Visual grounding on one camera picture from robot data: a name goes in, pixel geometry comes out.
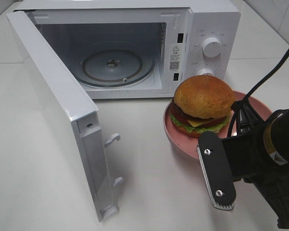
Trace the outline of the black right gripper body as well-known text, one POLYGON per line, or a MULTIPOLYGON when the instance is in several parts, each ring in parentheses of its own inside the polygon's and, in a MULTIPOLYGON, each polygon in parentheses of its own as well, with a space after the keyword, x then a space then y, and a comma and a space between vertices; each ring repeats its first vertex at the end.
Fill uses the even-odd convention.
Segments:
POLYGON ((243 134, 222 139, 234 181, 269 184, 279 180, 277 164, 269 157, 263 134, 273 120, 266 121, 243 134))

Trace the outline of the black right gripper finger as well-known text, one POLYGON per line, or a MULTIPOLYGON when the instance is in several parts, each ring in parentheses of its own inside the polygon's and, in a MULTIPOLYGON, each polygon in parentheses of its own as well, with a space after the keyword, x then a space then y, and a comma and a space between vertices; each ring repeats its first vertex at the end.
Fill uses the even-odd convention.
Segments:
POLYGON ((266 122, 249 100, 235 101, 231 109, 234 114, 229 123, 228 139, 245 135, 255 140, 263 139, 266 122))
POLYGON ((277 226, 289 228, 289 175, 281 179, 252 177, 250 181, 276 213, 277 226))

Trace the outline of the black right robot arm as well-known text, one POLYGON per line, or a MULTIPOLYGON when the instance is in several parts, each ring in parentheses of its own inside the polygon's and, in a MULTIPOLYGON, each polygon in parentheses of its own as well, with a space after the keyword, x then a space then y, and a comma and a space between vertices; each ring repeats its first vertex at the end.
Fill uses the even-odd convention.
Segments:
POLYGON ((236 119, 236 135, 223 139, 233 178, 254 184, 289 229, 289 109, 263 120, 246 101, 236 119))

